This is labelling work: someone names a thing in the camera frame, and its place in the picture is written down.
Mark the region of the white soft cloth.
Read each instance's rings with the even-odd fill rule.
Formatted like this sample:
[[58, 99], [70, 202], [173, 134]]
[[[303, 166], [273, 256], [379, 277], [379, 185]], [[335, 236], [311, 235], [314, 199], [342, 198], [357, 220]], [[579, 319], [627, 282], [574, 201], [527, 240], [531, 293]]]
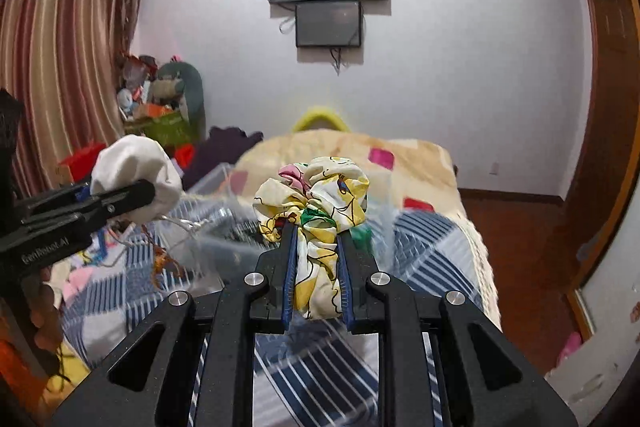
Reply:
[[182, 194], [182, 182], [160, 143], [127, 134], [99, 153], [91, 173], [90, 194], [115, 191], [140, 180], [150, 182], [155, 195], [148, 205], [126, 213], [136, 225], [156, 220], [174, 208]]

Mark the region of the yellow floral scrunchie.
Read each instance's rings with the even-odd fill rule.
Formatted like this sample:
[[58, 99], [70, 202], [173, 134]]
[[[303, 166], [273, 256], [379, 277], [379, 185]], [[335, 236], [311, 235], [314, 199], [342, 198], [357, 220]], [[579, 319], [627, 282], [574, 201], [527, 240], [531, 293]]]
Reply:
[[342, 313], [337, 236], [366, 221], [370, 181], [359, 169], [335, 169], [323, 158], [283, 167], [258, 187], [253, 207], [262, 236], [277, 243], [296, 226], [293, 308], [304, 319]]

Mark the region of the red box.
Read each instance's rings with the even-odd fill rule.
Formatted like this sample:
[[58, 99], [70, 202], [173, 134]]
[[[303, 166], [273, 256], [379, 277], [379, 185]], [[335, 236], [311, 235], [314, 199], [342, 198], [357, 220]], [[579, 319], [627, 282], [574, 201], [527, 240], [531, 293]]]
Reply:
[[105, 143], [91, 143], [61, 160], [55, 167], [55, 180], [60, 185], [72, 184], [90, 176]]

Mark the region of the blue white patterned tablecloth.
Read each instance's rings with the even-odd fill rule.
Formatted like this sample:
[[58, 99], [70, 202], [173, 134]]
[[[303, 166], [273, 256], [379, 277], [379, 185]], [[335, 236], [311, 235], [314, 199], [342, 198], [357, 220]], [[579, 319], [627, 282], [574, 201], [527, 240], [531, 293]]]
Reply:
[[68, 397], [57, 426], [467, 426], [451, 310], [483, 311], [485, 247], [460, 217], [404, 210], [388, 269], [338, 236], [343, 312], [293, 307], [294, 225], [222, 291], [171, 294]]

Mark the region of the green storage box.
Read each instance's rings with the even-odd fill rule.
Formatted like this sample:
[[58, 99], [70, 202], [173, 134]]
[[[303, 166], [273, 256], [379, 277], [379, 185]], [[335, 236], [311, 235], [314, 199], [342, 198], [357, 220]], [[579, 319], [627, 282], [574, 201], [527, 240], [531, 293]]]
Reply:
[[124, 131], [126, 134], [144, 135], [163, 147], [193, 144], [200, 139], [198, 126], [187, 122], [179, 112], [126, 121]]

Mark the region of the green knitted cloth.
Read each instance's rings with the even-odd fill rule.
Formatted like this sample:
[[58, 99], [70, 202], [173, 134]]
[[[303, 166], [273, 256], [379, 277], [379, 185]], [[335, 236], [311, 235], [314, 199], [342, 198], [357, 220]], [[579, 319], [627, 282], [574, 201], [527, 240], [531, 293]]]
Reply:
[[374, 253], [373, 232], [367, 225], [358, 225], [358, 227], [352, 228], [349, 233], [358, 251], [364, 251], [369, 255]]

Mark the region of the grey green plush toy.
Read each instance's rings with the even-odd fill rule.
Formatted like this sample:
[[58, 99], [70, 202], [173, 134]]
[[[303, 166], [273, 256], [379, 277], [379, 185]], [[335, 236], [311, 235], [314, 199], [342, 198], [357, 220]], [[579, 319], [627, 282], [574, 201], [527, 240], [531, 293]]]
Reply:
[[192, 126], [204, 122], [202, 77], [191, 64], [183, 61], [165, 63], [151, 82], [150, 100], [157, 105], [176, 106], [182, 118]]

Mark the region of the dark purple garment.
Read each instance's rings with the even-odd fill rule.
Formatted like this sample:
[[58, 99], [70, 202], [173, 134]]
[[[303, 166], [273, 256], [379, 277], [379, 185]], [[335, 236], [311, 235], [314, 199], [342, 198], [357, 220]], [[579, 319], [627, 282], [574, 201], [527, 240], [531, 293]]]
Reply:
[[264, 135], [260, 131], [246, 133], [237, 127], [211, 127], [208, 138], [195, 147], [190, 164], [184, 170], [183, 190], [190, 190], [220, 164], [234, 165], [244, 153], [263, 139]]

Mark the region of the beige patterned blanket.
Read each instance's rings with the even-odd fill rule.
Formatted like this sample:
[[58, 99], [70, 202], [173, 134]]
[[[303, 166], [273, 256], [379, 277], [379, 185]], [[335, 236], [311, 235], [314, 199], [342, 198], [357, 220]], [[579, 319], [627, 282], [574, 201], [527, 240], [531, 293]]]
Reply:
[[449, 153], [417, 139], [383, 140], [328, 129], [310, 130], [262, 141], [235, 167], [248, 172], [245, 193], [252, 196], [265, 179], [288, 165], [323, 158], [335, 169], [359, 169], [370, 180], [369, 202], [406, 209], [411, 200], [454, 221], [466, 219]]

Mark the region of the striped brown curtain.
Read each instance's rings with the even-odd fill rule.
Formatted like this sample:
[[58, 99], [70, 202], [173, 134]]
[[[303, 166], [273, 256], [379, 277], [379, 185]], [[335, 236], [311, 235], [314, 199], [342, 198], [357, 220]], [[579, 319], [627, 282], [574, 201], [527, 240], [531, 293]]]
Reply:
[[1, 86], [24, 105], [13, 172], [55, 187], [58, 163], [124, 133], [116, 92], [140, 0], [1, 0]]

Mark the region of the wooden wardrobe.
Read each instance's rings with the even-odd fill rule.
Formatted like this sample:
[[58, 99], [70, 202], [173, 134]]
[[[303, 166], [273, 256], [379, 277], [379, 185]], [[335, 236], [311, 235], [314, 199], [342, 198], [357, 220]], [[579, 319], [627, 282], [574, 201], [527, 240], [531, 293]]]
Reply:
[[541, 285], [568, 294], [597, 268], [623, 218], [639, 165], [637, 0], [587, 0], [588, 114], [558, 225], [541, 258]]

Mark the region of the yellow hoop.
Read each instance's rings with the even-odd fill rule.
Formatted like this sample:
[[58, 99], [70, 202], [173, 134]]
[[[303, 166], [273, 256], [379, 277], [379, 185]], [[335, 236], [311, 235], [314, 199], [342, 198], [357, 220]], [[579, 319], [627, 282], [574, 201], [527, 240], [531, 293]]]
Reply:
[[338, 132], [349, 132], [350, 128], [344, 119], [326, 106], [312, 106], [308, 108], [296, 121], [292, 132], [303, 132], [314, 129], [329, 129]]

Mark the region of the small wall monitor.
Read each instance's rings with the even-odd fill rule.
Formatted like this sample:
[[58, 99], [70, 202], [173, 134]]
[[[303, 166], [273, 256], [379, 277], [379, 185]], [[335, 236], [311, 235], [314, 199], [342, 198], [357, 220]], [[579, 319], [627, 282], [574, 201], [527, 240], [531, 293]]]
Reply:
[[360, 48], [362, 6], [358, 1], [314, 1], [295, 7], [298, 48]]

